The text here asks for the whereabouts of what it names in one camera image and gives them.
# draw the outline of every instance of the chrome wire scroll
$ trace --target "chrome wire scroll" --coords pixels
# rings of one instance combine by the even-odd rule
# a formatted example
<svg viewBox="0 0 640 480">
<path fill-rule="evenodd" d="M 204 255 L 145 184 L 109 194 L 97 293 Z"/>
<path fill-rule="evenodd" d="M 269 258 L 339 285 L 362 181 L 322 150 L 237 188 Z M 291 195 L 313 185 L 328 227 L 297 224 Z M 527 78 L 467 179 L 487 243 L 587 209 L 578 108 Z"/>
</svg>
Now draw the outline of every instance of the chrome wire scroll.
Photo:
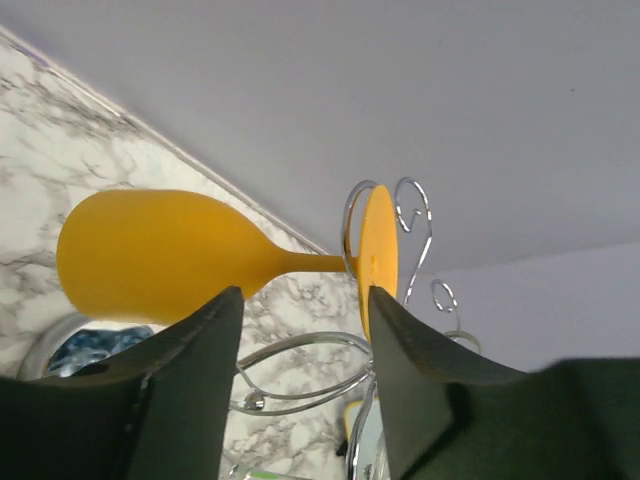
<svg viewBox="0 0 640 480">
<path fill-rule="evenodd" d="M 362 180 L 353 187 L 351 193 L 347 197 L 347 202 L 344 206 L 344 213 L 342 214 L 342 229 L 340 232 L 340 238 L 342 243 L 342 259 L 347 272 L 351 274 L 353 278 L 356 277 L 356 272 L 353 271 L 353 255 L 351 253 L 351 219 L 353 217 L 353 210 L 358 201 L 358 197 L 365 190 L 372 190 L 378 186 L 373 180 Z"/>
<path fill-rule="evenodd" d="M 449 305 L 445 306 L 442 304 L 442 302 L 440 302 L 440 300 L 438 300 L 438 294 L 436 293 L 437 287 L 441 287 L 446 292 L 447 296 L 449 297 Z M 466 340 L 473 345 L 472 350 L 480 355 L 480 353 L 482 353 L 482 346 L 480 345 L 480 341 L 474 335 L 462 329 L 462 321 L 460 320 L 460 312 L 458 311 L 458 300 L 456 300 L 451 287 L 444 281 L 436 278 L 431 281 L 431 293 L 433 294 L 433 303 L 439 311 L 444 313 L 453 313 L 456 317 L 455 330 L 445 332 L 444 335 L 458 343 L 461 340 Z"/>
<path fill-rule="evenodd" d="M 316 398 L 316 400 L 308 402 L 304 405 L 282 409 L 282 410 L 265 411 L 262 409 L 247 408 L 246 406 L 243 406 L 240 403 L 232 400 L 229 405 L 229 408 L 231 410 L 242 412 L 247 415 L 262 416 L 262 417 L 272 417 L 272 416 L 288 415 L 290 413 L 298 413 L 305 410 L 309 410 L 310 408 L 316 407 L 318 405 L 322 405 L 323 403 L 326 403 L 330 400 L 333 400 L 334 398 L 339 397 L 343 393 L 346 393 L 349 390 L 360 385 L 370 376 L 371 347 L 366 341 L 362 340 L 361 338 L 356 337 L 355 335 L 342 333 L 342 332 L 307 333 L 304 335 L 291 337 L 280 342 L 276 342 L 272 345 L 268 345 L 258 350 L 257 352 L 254 352 L 251 355 L 241 360 L 238 360 L 236 374 L 238 373 L 242 374 L 242 372 L 245 372 L 245 370 L 250 369 L 251 367 L 259 364 L 260 362 L 263 362 L 264 360 L 267 360 L 268 358 L 271 358 L 274 355 L 285 352 L 292 348 L 302 347 L 305 345 L 327 344 L 327 343 L 334 343 L 334 344 L 347 345 L 347 346 L 354 347 L 360 350 L 362 353 L 366 354 L 368 357 L 368 360 L 363 365 L 361 370 L 355 375 L 351 376 L 350 378 L 336 385 L 333 385 L 331 387 L 322 388 L 320 390 L 316 390 L 308 393 L 301 393 L 301 394 L 272 393 L 272 392 L 263 390 L 259 387 L 256 387 L 255 384 L 253 384 L 253 382 L 251 383 L 247 382 L 248 385 L 254 389 L 254 391 L 250 392 L 250 394 L 255 394 L 256 392 L 259 392 L 259 394 L 262 395 L 262 397 L 264 398 L 271 398 L 274 400 L 305 400 L 310 398 Z"/>
<path fill-rule="evenodd" d="M 416 189 L 416 191 L 420 195 L 420 200 L 422 201 L 422 206 L 424 207 L 424 215 L 427 220 L 427 236 L 425 237 L 425 240 L 422 244 L 422 251 L 420 252 L 420 257 L 418 257 L 418 260 L 416 261 L 413 272 L 411 273 L 411 278 L 407 283 L 407 288 L 404 293 L 404 298 L 402 299 L 402 305 L 406 308 L 407 305 L 409 305 L 409 299 L 411 298 L 411 294 L 413 293 L 413 285 L 416 283 L 416 279 L 418 278 L 418 273 L 420 272 L 420 269 L 422 268 L 422 264 L 427 258 L 427 253 L 429 253 L 429 249 L 431 248 L 431 241 L 433 240 L 433 228 L 431 226 L 432 215 L 431 215 L 431 209 L 429 208 L 429 199 L 427 198 L 427 194 L 425 193 L 424 188 L 422 188 L 422 185 L 420 185 L 417 181 L 415 181 L 411 177 L 401 178 L 396 184 L 396 188 L 393 194 L 393 199 L 396 206 L 396 218 L 398 219 L 398 223 L 400 224 L 400 227 L 405 233 L 413 232 L 413 227 L 415 225 L 416 220 L 418 219 L 418 217 L 423 215 L 422 210 L 415 208 L 413 210 L 409 223 L 405 221 L 404 217 L 402 216 L 402 207 L 400 206 L 400 192 L 402 191 L 402 188 L 405 185 L 411 185 L 413 188 Z"/>
<path fill-rule="evenodd" d="M 364 395 L 364 400 L 360 406 L 360 411 L 356 416 L 353 423 L 353 429 L 351 432 L 351 439 L 347 447 L 347 479 L 356 480 L 358 476 L 358 459 L 360 457 L 360 444 L 362 443 L 362 432 L 364 431 L 364 425 L 371 411 L 371 405 L 373 405 L 373 399 L 376 396 L 376 390 L 378 385 L 376 382 L 375 373 L 371 373 L 371 382 L 367 388 L 367 392 Z"/>
</svg>

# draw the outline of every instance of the blue object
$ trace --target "blue object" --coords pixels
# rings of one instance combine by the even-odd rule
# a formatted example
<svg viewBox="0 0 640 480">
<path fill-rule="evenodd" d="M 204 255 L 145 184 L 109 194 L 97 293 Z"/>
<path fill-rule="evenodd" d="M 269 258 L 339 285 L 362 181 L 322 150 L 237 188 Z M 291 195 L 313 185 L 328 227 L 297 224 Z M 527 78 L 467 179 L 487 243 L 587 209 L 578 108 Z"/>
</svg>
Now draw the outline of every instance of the blue object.
<svg viewBox="0 0 640 480">
<path fill-rule="evenodd" d="M 153 330 L 146 325 L 115 331 L 80 330 L 53 354 L 47 373 L 69 377 L 81 368 L 123 352 L 151 335 Z"/>
</svg>

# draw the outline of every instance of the marble wall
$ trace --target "marble wall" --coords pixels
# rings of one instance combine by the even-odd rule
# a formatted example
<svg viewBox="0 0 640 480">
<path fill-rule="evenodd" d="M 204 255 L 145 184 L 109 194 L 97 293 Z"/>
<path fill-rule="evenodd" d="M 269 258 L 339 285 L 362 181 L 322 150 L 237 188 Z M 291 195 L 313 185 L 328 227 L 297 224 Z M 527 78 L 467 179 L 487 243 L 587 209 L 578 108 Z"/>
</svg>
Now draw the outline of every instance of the marble wall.
<svg viewBox="0 0 640 480">
<path fill-rule="evenodd" d="M 0 37 L 1 374 L 14 375 L 37 335 L 73 310 L 56 276 L 56 240 L 66 215 L 96 191 L 168 187 L 204 193 L 238 209 L 278 245 L 308 251 L 126 113 L 25 52 Z M 360 334 L 355 295 L 341 274 L 276 279 L 246 304 L 240 355 L 304 332 Z M 253 375 L 263 388 L 301 392 L 346 378 L 362 361 L 345 348 L 315 346 L 272 359 Z M 242 398 L 246 387 L 236 388 L 234 397 Z M 344 403 L 280 418 L 232 413 L 226 446 L 245 462 L 273 471 L 341 478 L 335 449 L 342 441 Z"/>
</svg>

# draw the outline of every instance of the yellow wine glass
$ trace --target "yellow wine glass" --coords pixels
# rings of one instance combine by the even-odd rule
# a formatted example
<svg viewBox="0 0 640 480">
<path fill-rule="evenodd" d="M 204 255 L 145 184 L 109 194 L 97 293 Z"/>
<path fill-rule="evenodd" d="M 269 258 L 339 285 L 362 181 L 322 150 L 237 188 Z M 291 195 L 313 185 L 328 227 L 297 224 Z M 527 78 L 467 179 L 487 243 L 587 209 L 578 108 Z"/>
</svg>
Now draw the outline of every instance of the yellow wine glass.
<svg viewBox="0 0 640 480">
<path fill-rule="evenodd" d="M 397 288 L 397 236 L 386 187 L 373 189 L 357 271 L 363 328 L 369 285 Z M 339 256 L 295 253 L 273 244 L 249 219 L 206 195 L 180 190 L 109 190 L 66 219 L 57 249 L 61 285 L 94 318 L 143 317 L 173 324 L 230 285 L 251 297 L 290 272 L 341 272 Z"/>
</svg>

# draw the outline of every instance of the metal swirl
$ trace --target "metal swirl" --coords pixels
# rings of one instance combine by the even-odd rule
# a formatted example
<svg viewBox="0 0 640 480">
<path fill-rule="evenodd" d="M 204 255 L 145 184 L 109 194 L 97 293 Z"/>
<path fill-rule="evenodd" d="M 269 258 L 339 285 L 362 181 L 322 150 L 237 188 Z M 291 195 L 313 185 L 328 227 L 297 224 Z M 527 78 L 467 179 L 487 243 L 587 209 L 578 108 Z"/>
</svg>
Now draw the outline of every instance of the metal swirl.
<svg viewBox="0 0 640 480">
<path fill-rule="evenodd" d="M 438 295 L 436 293 L 437 287 L 442 287 L 442 289 L 447 293 L 450 302 L 449 305 L 445 306 L 442 302 L 440 302 L 440 300 L 438 300 Z M 477 354 L 480 354 L 482 352 L 480 341 L 471 333 L 462 330 L 460 312 L 458 311 L 458 300 L 456 300 L 451 287 L 446 282 L 440 280 L 439 278 L 436 278 L 431 281 L 431 293 L 433 294 L 433 303 L 439 311 L 445 313 L 453 313 L 456 316 L 456 328 L 454 330 L 445 332 L 444 335 L 457 343 L 460 343 L 460 340 L 466 340 L 473 345 L 475 352 Z"/>
<path fill-rule="evenodd" d="M 355 375 L 343 380 L 336 385 L 331 387 L 322 388 L 313 392 L 307 393 L 299 393 L 299 394 L 279 394 L 273 393 L 262 388 L 259 388 L 253 383 L 250 379 L 248 379 L 248 375 L 246 374 L 246 370 L 251 367 L 257 365 L 260 362 L 271 358 L 274 355 L 285 352 L 292 348 L 302 347 L 305 345 L 312 344 L 338 344 L 338 345 L 346 345 L 350 347 L 354 347 L 357 350 L 360 350 L 362 353 L 366 354 L 369 358 L 368 361 L 363 365 L 358 373 Z M 252 410 L 249 408 L 245 408 L 241 404 L 235 401 L 231 401 L 229 408 L 231 410 L 235 410 L 237 412 L 246 413 L 247 415 L 260 416 L 260 417 L 272 417 L 272 416 L 280 416 L 280 415 L 288 415 L 290 413 L 302 412 L 305 410 L 309 410 L 310 408 L 316 407 L 318 405 L 322 405 L 334 398 L 339 397 L 343 393 L 348 392 L 349 390 L 357 387 L 360 383 L 364 382 L 372 372 L 371 365 L 371 347 L 370 345 L 361 339 L 360 337 L 356 337 L 355 335 L 351 335 L 349 333 L 343 332 L 313 332 L 306 333 L 303 335 L 297 335 L 295 337 L 287 338 L 286 340 L 282 340 L 280 342 L 273 343 L 264 348 L 261 348 L 257 352 L 252 353 L 251 355 L 238 360 L 236 364 L 236 374 L 241 374 L 247 384 L 253 389 L 251 393 L 259 393 L 264 398 L 271 398 L 274 400 L 305 400 L 310 398 L 317 398 L 316 400 L 310 401 L 304 405 L 300 405 L 297 407 L 291 407 L 282 410 Z"/>
<path fill-rule="evenodd" d="M 396 188 L 393 194 L 393 199 L 396 206 L 396 218 L 398 219 L 398 223 L 400 224 L 400 227 L 405 233 L 411 233 L 413 231 L 413 227 L 416 220 L 418 219 L 418 217 L 423 215 L 423 211 L 416 208 L 412 212 L 409 223 L 405 221 L 404 217 L 402 216 L 402 207 L 400 206 L 400 192 L 402 191 L 402 187 L 404 187 L 405 185 L 411 185 L 417 190 L 418 194 L 420 195 L 420 200 L 422 200 L 422 205 L 424 207 L 424 215 L 427 220 L 427 236 L 424 240 L 424 243 L 422 244 L 422 251 L 420 252 L 420 257 L 418 257 L 418 260 L 416 261 L 415 267 L 411 274 L 411 278 L 407 283 L 407 288 L 404 294 L 404 298 L 402 299 L 402 305 L 406 308 L 407 305 L 409 304 L 409 299 L 411 298 L 411 294 L 413 293 L 413 285 L 415 284 L 416 279 L 418 278 L 418 272 L 422 268 L 422 264 L 424 263 L 424 260 L 427 257 L 427 253 L 429 253 L 429 248 L 431 248 L 431 241 L 433 239 L 433 228 L 431 225 L 432 216 L 431 216 L 431 209 L 429 208 L 429 199 L 427 198 L 427 194 L 422 188 L 422 185 L 420 185 L 416 180 L 414 180 L 411 177 L 401 178 L 396 184 Z"/>
<path fill-rule="evenodd" d="M 353 271 L 353 255 L 351 254 L 351 218 L 353 216 L 353 209 L 356 206 L 358 197 L 365 190 L 372 190 L 377 187 L 378 184 L 373 180 L 362 180 L 353 187 L 351 193 L 347 197 L 347 202 L 344 206 L 344 212 L 342 214 L 342 229 L 340 231 L 340 238 L 342 243 L 342 259 L 347 272 L 351 274 L 353 278 L 356 277 L 356 272 Z"/>
</svg>

